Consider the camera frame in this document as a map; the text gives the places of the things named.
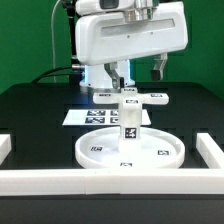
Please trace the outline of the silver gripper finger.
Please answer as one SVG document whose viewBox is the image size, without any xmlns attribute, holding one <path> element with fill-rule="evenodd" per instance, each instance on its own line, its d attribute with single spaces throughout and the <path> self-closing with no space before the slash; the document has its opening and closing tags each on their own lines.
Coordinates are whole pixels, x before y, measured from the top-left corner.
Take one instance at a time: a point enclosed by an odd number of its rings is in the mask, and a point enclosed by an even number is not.
<svg viewBox="0 0 224 224">
<path fill-rule="evenodd" d="M 163 79 L 163 71 L 168 60 L 168 54 L 162 53 L 153 57 L 154 66 L 150 70 L 151 79 L 160 81 Z"/>
<path fill-rule="evenodd" d="M 116 71 L 117 68 L 118 64 L 116 62 L 106 63 L 104 65 L 105 71 L 112 79 L 112 87 L 116 90 L 124 87 L 124 78 L 118 75 Z"/>
</svg>

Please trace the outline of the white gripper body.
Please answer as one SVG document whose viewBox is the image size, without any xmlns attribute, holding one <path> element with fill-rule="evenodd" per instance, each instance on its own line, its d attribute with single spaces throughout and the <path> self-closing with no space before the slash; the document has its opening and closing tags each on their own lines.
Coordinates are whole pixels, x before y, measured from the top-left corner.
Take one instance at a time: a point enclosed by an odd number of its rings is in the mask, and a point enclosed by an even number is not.
<svg viewBox="0 0 224 224">
<path fill-rule="evenodd" d="M 188 43 L 184 4 L 153 0 L 78 0 L 76 51 L 98 65 L 182 50 Z"/>
</svg>

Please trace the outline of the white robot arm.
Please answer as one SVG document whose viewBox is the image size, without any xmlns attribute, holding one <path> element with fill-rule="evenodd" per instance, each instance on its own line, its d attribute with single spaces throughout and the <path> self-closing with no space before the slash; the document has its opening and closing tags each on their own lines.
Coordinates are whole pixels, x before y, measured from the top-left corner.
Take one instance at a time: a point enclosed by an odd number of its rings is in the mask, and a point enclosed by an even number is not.
<svg viewBox="0 0 224 224">
<path fill-rule="evenodd" d="M 170 52 L 188 43 L 184 4 L 159 0 L 78 0 L 76 54 L 85 67 L 85 90 L 117 92 L 134 82 L 132 59 L 151 57 L 150 74 L 163 78 Z"/>
</svg>

